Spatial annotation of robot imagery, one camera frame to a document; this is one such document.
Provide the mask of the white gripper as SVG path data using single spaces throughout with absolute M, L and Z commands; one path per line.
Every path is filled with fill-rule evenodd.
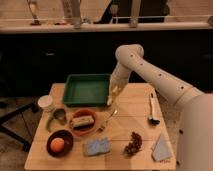
M 109 96 L 107 99 L 107 106 L 111 106 L 115 101 L 115 98 L 123 91 L 124 87 L 127 85 L 127 79 L 116 76 L 112 74 L 110 76 L 109 84 Z

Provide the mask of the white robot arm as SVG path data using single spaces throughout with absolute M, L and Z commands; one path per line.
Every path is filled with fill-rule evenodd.
M 176 171 L 213 171 L 213 94 L 171 75 L 143 59 L 140 44 L 121 45 L 110 76 L 107 104 L 129 83 L 131 72 L 152 85 L 168 102 L 182 110 Z

